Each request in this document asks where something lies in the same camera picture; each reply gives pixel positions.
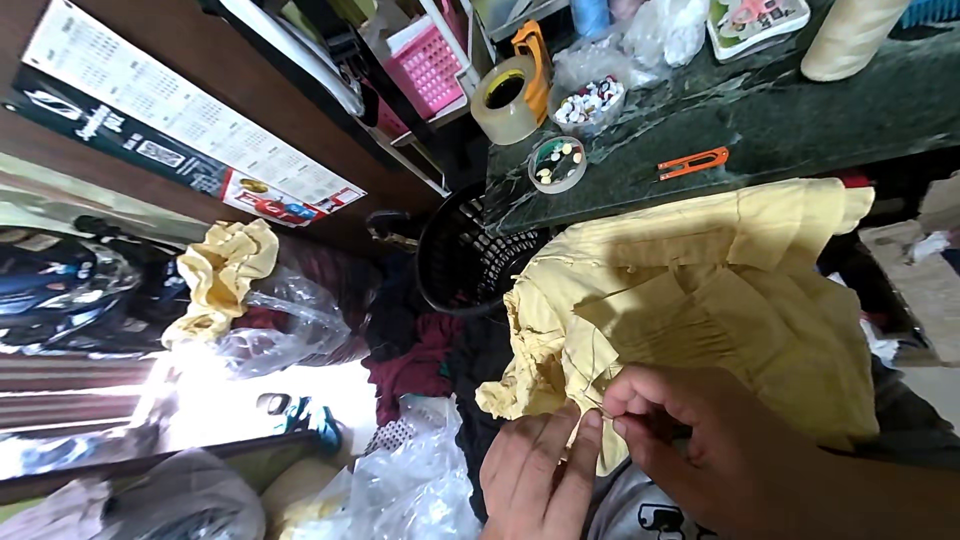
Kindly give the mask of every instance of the orange thread clipper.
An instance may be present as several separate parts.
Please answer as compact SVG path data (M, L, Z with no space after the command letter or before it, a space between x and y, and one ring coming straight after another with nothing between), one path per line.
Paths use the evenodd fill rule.
M694 171L700 171L715 167L717 165L722 165L727 162L727 158L729 156L730 150L727 150L726 146L721 146L720 148L714 148L713 150L707 150L706 152L701 152L700 154L694 154L685 158L664 161L663 163L659 163L657 165L659 170L678 166L680 168L661 174L660 180L666 180L668 178L674 178L686 173L692 173Z

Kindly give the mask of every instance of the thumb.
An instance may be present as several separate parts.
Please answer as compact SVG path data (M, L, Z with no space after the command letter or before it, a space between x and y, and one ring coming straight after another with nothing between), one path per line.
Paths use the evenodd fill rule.
M627 442L630 459L675 503L690 511L700 506L706 479L677 449L658 439L635 417L617 416L613 430Z

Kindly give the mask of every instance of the wooden cabinet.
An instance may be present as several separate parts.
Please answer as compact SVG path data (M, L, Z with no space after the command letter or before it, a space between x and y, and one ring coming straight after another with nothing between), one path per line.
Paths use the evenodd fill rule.
M369 195L311 225L305 234L356 255L382 253L364 227L375 210L430 212L441 197L397 164L387 166L340 129L257 53L227 22L196 0L81 0L76 4ZM0 12L0 85L9 91L19 58L46 0L8 2ZM0 110L0 152L181 214L212 222L252 219L238 209L102 154Z

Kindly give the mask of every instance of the hand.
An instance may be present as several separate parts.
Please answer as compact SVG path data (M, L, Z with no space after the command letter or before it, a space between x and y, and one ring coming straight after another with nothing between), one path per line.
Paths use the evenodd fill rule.
M580 408L567 400L554 414L524 416L500 430L480 467L490 516L481 539L580 538L603 419L596 409L584 414L564 470L558 463L578 418Z
M793 431L727 370L625 367L603 407L634 463L723 538L828 538L849 518L834 499L843 458ZM670 444L674 421L693 428L686 458Z

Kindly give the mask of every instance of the crumpled yellow cloth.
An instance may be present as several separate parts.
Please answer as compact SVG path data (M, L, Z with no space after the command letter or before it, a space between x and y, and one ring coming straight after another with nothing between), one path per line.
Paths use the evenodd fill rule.
M177 257L177 270L190 287L190 306L163 332L163 346L212 341L227 333L247 310L243 298L251 281L274 271L278 245L270 225L257 219L249 225L218 221L204 243L187 246Z
M568 228L504 296L515 356L477 403L514 419L570 397L586 412L624 364L719 365L798 430L850 448L878 431L870 353L856 294L813 266L873 198L796 179ZM601 476L628 455L605 423Z

